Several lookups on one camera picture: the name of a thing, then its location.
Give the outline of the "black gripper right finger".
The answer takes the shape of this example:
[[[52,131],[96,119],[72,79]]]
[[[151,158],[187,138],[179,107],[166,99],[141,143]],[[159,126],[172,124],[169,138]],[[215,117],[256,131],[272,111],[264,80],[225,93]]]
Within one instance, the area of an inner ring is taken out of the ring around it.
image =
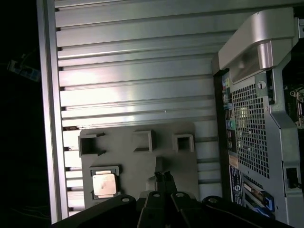
[[[172,228],[287,228],[287,224],[269,218],[218,196],[202,201],[177,191],[173,176],[165,172],[166,190],[172,203]]]

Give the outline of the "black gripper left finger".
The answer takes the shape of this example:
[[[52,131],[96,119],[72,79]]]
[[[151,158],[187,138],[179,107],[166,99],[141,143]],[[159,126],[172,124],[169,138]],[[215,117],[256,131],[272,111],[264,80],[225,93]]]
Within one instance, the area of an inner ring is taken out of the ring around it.
[[[52,228],[164,228],[166,173],[155,172],[155,190],[135,199],[120,194],[59,221]]]

